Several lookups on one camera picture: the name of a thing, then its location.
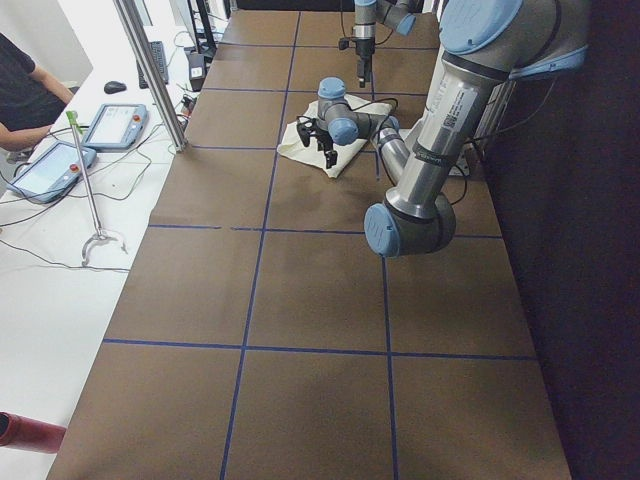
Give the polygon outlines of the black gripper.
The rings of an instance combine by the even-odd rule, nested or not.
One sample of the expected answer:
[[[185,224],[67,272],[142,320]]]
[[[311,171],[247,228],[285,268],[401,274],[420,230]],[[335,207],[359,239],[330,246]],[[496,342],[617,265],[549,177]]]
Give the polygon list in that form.
[[[337,163],[337,152],[334,149],[333,139],[328,131],[316,129],[313,137],[317,142],[317,150],[325,155],[325,169],[334,167]]]
[[[366,75],[370,75],[372,71],[372,57],[374,54],[373,38],[355,38],[355,51],[358,57],[356,72],[358,75],[359,88],[365,88],[368,80]]]

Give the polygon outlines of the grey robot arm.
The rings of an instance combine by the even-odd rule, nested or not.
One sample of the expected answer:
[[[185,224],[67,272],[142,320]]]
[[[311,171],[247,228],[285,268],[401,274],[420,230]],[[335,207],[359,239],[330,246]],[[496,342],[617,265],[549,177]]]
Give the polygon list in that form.
[[[356,77],[361,88],[371,81],[372,59],[376,48],[376,26],[407,36],[416,22],[411,12],[412,1],[355,0],[355,21],[351,40],[357,55]]]
[[[332,166],[335,146],[369,140],[394,183],[365,214],[366,240],[376,254],[431,253],[451,241],[456,219],[441,189],[492,91],[509,80],[578,69],[586,56],[590,10],[588,1],[448,2],[425,112],[407,138],[392,115],[352,109],[341,79],[320,82],[316,117],[296,126],[302,143],[317,139]]]

